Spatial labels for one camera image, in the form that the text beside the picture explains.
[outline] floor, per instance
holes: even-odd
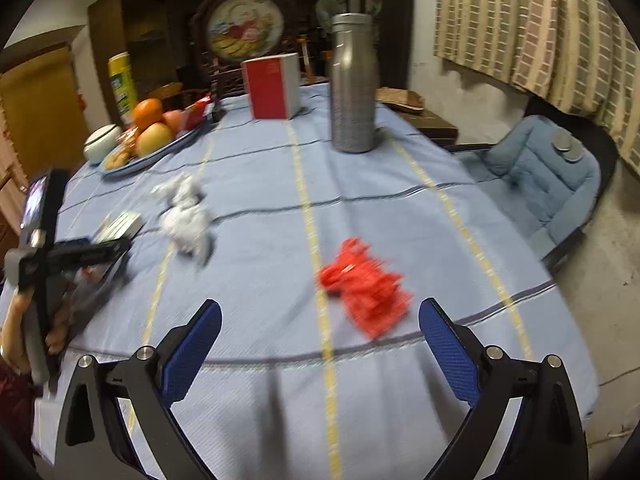
[[[496,142],[502,135],[462,127],[458,143]],[[640,178],[621,162],[586,233],[555,279],[600,378],[586,426],[597,478],[640,420]]]

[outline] person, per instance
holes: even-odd
[[[67,289],[46,337],[47,350],[56,355],[66,343],[71,317],[69,300],[73,286]],[[33,465],[31,431],[36,389],[29,375],[31,366],[24,348],[22,318],[33,299],[33,289],[14,292],[0,328],[0,423]]]

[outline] blue tablecloth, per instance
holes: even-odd
[[[418,332],[429,296],[514,358],[561,356],[580,414],[589,413],[597,382],[584,341],[511,223],[452,156],[381,105],[382,144],[336,152],[327,92],[303,88],[304,109],[291,121],[255,121],[245,96],[225,100],[222,123],[143,173],[107,181],[85,166],[69,183],[58,238],[92,235],[122,210],[138,211],[146,225],[127,279],[71,342],[57,395],[36,402],[33,442],[48,460],[77,359],[158,344],[206,298],[222,307],[222,332],[172,410],[221,480],[423,478],[468,409]],[[164,205],[149,197],[181,171],[200,177],[218,215],[204,268],[173,250],[158,230]],[[413,295],[408,315],[374,342],[338,299],[324,305],[316,291],[314,264],[332,261],[349,237],[370,244]],[[10,295],[3,292],[2,311]],[[162,478],[128,401],[122,407],[147,472]],[[497,464],[517,409],[512,400],[483,474]]]

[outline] cardboard box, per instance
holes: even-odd
[[[298,54],[243,61],[242,78],[254,119],[290,119],[300,111]]]

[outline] blue plate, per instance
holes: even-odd
[[[104,160],[100,163],[100,173],[103,178],[113,178],[119,176],[126,176],[132,173],[136,173],[137,171],[144,170],[149,166],[155,164],[158,160],[163,158],[165,155],[169,153],[176,152],[178,150],[183,149],[185,146],[189,146],[202,132],[206,131],[210,126],[209,121],[204,121],[202,124],[191,130],[190,132],[185,133],[179,139],[175,139],[173,142],[170,142],[166,146],[163,146],[159,150],[155,150],[153,153],[150,153],[147,156],[142,158],[135,158],[128,164],[125,164],[121,168],[116,168],[115,170],[107,170],[104,167],[104,163],[111,155],[111,153],[118,150],[120,147],[118,146],[114,150],[111,151],[109,155],[107,155]]]

